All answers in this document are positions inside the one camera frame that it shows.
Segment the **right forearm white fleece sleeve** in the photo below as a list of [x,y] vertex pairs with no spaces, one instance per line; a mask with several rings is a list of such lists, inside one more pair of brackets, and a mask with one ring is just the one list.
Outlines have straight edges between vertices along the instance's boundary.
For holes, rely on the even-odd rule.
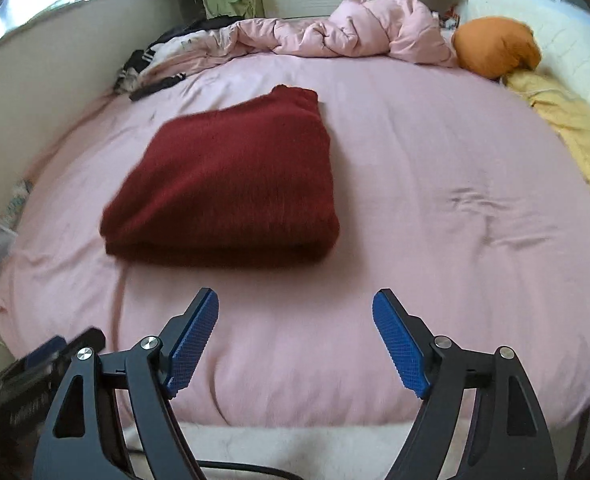
[[198,460],[274,467],[304,479],[383,479],[411,427],[410,422],[309,428],[180,425]]

